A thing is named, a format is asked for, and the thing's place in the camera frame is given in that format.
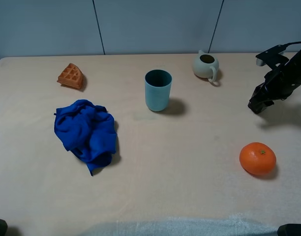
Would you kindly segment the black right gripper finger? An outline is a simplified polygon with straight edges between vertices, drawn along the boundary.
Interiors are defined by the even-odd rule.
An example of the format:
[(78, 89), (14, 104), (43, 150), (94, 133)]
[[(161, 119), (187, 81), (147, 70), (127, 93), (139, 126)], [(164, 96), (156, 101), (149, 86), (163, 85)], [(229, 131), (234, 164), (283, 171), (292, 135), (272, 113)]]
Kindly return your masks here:
[(278, 236), (301, 236), (301, 224), (285, 224), (278, 228)]

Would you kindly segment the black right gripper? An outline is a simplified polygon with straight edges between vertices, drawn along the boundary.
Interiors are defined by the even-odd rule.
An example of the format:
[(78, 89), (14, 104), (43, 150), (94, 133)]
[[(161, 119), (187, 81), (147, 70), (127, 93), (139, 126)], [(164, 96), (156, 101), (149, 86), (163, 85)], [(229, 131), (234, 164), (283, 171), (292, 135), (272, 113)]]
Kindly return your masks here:
[(285, 99), (301, 86), (301, 64), (280, 65), (265, 75), (265, 83), (258, 85), (248, 103), (249, 108), (266, 108), (272, 100)]

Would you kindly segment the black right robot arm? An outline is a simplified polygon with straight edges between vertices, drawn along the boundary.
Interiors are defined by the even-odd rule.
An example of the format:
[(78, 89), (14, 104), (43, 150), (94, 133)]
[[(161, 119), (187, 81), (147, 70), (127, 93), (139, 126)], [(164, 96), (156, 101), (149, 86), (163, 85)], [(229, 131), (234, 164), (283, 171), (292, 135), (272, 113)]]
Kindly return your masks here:
[[(261, 115), (266, 108), (274, 105), (276, 101), (286, 100), (295, 89), (301, 86), (301, 49), (291, 58), (283, 56), (286, 48), (293, 44), (301, 44), (300, 42), (291, 42), (283, 45), (277, 45), (264, 52), (256, 55), (256, 64), (258, 66), (267, 65), (271, 71), (265, 76), (263, 83), (258, 85), (249, 100), (249, 109)], [(301, 127), (301, 106), (284, 107), (286, 112), (285, 122), (293, 122)], [(281, 115), (282, 109), (273, 106), (269, 108), (269, 112), (265, 112), (267, 123), (266, 128), (272, 125), (284, 124)], [(251, 231), (245, 236), (301, 236), (301, 224), (288, 223), (271, 231)]]

